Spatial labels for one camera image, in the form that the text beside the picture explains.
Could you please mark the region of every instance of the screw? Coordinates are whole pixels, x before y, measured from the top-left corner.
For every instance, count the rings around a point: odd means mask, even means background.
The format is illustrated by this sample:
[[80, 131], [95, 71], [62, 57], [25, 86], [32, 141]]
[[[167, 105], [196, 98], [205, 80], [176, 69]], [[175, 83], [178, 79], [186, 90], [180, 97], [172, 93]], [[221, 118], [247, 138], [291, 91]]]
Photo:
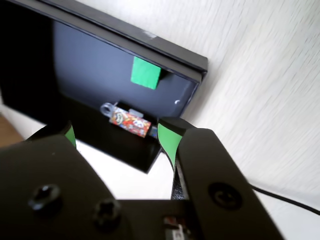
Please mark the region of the screw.
[[112, 198], [102, 200], [94, 207], [93, 220], [95, 225], [104, 231], [111, 231], [118, 226], [121, 218], [121, 207]]
[[61, 207], [61, 191], [55, 184], [47, 184], [35, 189], [28, 205], [36, 212], [55, 213]]
[[232, 186], [225, 183], [213, 183], [209, 186], [209, 195], [219, 207], [228, 210], [237, 210], [242, 205], [240, 193]]

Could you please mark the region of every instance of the white wall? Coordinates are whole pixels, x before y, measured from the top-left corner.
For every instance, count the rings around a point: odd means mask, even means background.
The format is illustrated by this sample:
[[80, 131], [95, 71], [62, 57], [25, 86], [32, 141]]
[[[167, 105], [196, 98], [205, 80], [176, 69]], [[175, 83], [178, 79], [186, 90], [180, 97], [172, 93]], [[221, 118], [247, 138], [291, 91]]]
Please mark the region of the white wall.
[[[209, 74], [184, 118], [213, 129], [253, 184], [320, 209], [319, 1], [80, 2], [208, 57]], [[33, 131], [10, 114], [23, 136]], [[152, 192], [135, 190], [137, 198]], [[320, 239], [319, 216], [259, 197], [287, 239]]]

